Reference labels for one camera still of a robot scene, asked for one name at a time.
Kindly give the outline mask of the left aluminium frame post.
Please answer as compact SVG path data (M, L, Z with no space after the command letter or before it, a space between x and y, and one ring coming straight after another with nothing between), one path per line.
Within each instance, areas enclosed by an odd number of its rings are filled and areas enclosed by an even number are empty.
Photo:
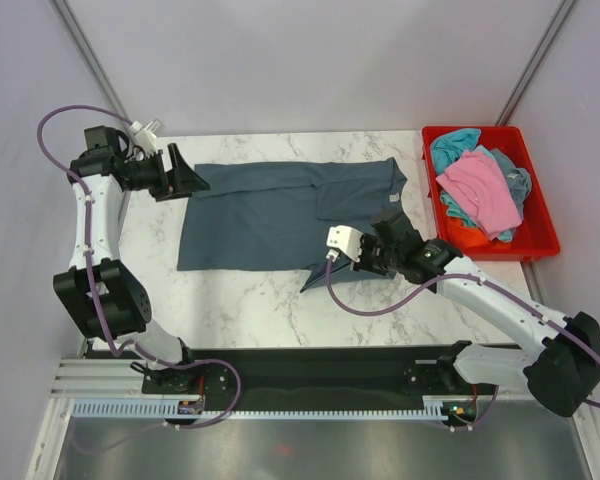
M89 105L102 107L109 112L117 114L119 116L117 120L119 128L127 135L130 135L130 124L124 121L124 119L129 119L127 109L123 105L119 93L106 73L95 48L92 46L70 2L65 0L49 0L47 4L51 7L63 31L78 53L89 78L101 97L98 103L93 101L89 102Z

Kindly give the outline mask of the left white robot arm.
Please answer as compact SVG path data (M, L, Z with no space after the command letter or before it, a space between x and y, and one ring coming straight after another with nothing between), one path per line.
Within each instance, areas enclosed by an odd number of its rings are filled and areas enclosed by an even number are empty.
M85 130L87 148L68 174L77 206L76 246L67 271L54 276L53 289L86 339L106 342L116 356L134 350L155 368L166 368L165 382L176 392L188 393L200 371L187 361L185 343L155 320L146 289L120 254L127 193L146 191L164 202L210 188L176 144L158 148L161 127L154 120L133 122L128 134L106 126Z

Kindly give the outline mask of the teal t shirt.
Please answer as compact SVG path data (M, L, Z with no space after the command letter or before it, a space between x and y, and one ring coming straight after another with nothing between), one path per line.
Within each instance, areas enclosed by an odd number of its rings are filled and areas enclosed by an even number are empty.
M473 151L478 146L481 133L477 128L462 128L436 138L430 145L435 174L442 174L466 151Z

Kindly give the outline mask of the pink t shirt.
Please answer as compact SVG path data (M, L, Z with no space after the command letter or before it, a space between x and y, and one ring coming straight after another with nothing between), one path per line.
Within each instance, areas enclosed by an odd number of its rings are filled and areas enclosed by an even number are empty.
M463 154L436 176L446 215L464 227L478 229L486 238L510 243L522 224L505 175L495 156L479 145Z

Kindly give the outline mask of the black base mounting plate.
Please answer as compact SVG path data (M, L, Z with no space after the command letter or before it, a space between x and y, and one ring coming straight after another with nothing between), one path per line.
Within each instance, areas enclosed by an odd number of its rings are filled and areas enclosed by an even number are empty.
M487 395L497 380L463 379L462 354L494 353L468 341L451 346L347 349L204 350L189 369L133 361L145 396L162 407L110 408L124 417L163 417L178 425L225 419L397 418L446 420L436 397Z

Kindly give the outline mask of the red plastic bin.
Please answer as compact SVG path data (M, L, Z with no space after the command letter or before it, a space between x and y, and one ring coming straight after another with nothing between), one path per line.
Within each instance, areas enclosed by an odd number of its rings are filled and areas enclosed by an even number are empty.
M450 241L448 227L450 218L440 202L441 189L435 180L431 144L444 134L456 131L456 126L425 126L422 129L423 153L428 180L428 197L433 207L437 234ZM507 155L515 166L526 169L531 177L532 189L524 202L524 218L509 244L492 241L487 245L464 251L474 260L533 262L560 252L560 244L546 206L531 156L524 137L515 126L481 126L480 144L487 149L497 148Z

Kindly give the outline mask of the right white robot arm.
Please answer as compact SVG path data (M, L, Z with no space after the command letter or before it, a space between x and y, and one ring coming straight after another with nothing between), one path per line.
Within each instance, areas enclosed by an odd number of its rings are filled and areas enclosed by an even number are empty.
M396 273L454 301L503 332L515 348L467 343L438 368L447 392L471 384L526 390L561 417L572 416L600 383L600 325L587 313L568 316L510 290L440 238L425 240L408 217L384 211L362 233L342 228L356 270Z

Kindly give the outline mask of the aluminium front rail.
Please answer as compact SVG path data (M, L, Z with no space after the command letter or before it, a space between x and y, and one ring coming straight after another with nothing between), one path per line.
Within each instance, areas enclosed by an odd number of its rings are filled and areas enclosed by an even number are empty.
M201 350L205 364L151 367L135 358L61 362L52 391L76 396L203 397L305 395L350 403L363 395L467 395L471 385L438 347Z

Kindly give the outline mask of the grey-blue t shirt in bin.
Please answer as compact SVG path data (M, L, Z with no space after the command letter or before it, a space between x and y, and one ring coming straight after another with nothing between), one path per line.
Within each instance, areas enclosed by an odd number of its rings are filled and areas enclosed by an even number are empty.
M506 154L497 148L491 149L490 153L504 176L520 216L523 216L524 202L532 191L532 179L529 172L525 168L517 167Z

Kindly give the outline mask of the right aluminium frame post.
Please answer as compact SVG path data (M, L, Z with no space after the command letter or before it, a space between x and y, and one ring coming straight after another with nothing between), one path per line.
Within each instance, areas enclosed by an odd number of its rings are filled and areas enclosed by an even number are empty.
M496 126L510 124L515 112L522 103L522 100L530 89L543 64L549 57L553 46L556 44L562 30L568 23L578 4L578 0L560 0L558 2L556 10L552 14L508 99L500 111L495 121Z

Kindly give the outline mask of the aluminium frame post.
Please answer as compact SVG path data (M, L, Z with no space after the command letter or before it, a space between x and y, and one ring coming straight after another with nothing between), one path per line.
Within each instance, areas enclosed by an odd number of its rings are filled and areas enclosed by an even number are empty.
M556 10L552 14L508 99L500 111L495 121L496 126L510 124L515 112L522 103L522 100L530 89L543 64L549 57L553 46L556 44L562 30L568 23L578 4L578 0L560 0L558 2Z
M98 103L93 101L89 102L89 105L102 107L109 112L117 114L119 116L117 120L119 128L127 135L130 135L130 124L124 121L124 119L129 119L127 109L123 105L119 93L106 73L95 48L92 46L70 2L65 0L49 0L47 4L51 7L63 31L78 53L89 78L101 97Z

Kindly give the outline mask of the dark blue-grey t shirt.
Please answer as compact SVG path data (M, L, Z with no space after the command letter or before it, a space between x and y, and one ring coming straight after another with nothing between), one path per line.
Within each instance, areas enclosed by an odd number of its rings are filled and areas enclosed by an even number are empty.
M303 291L325 284L333 226L371 232L401 206L406 176L394 158L362 163L198 164L210 188L187 203L180 271L305 270Z

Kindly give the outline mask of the orange t shirt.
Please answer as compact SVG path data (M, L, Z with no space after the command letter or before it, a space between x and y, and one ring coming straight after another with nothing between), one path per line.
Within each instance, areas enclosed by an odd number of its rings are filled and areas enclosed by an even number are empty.
M489 240L479 228L465 226L460 218L446 217L444 225L448 235L448 242L462 250L473 248L510 248L509 243L500 240Z

